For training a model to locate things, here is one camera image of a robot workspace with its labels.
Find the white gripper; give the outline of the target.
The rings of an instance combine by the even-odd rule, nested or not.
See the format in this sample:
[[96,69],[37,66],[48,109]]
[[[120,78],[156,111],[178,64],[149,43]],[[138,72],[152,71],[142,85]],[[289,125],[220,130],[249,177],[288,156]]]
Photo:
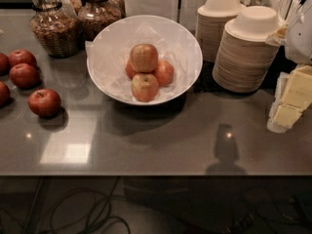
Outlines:
[[305,0],[265,43],[283,46],[286,58],[298,64],[290,74],[280,74],[269,111],[267,129],[281,134],[312,104],[312,0]]

